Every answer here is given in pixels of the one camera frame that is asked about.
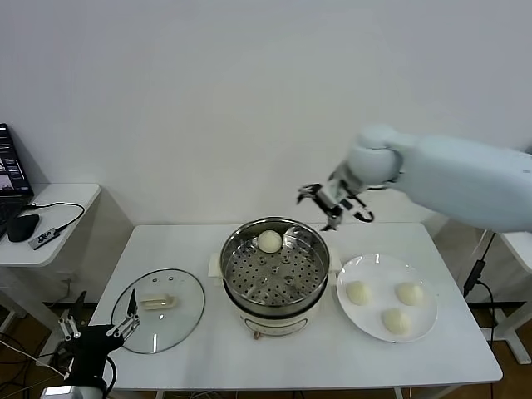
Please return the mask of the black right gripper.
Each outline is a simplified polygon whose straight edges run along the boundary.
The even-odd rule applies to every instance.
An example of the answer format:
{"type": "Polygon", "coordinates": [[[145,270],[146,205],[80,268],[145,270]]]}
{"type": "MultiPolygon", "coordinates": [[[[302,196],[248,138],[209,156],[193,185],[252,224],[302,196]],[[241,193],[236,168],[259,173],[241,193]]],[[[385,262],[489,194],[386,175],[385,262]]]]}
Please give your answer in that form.
{"type": "Polygon", "coordinates": [[[352,212],[354,208],[340,180],[302,186],[298,189],[296,204],[300,204],[303,200],[311,200],[323,207],[323,212],[327,216],[327,222],[321,228],[323,232],[336,231],[342,223],[343,213],[352,212]]]}

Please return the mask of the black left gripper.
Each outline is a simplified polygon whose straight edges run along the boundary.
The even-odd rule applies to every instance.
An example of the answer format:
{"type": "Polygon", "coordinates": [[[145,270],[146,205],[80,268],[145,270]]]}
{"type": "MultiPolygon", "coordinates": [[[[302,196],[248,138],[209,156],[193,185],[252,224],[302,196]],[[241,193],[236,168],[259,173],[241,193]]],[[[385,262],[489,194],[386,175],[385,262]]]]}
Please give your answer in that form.
{"type": "Polygon", "coordinates": [[[58,320],[73,355],[68,377],[73,381],[102,379],[108,355],[120,348],[124,337],[129,337],[140,324],[135,288],[131,291],[125,317],[113,327],[110,324],[85,327],[86,322],[82,318],[85,298],[86,291],[82,291],[66,316],[58,320]]]}

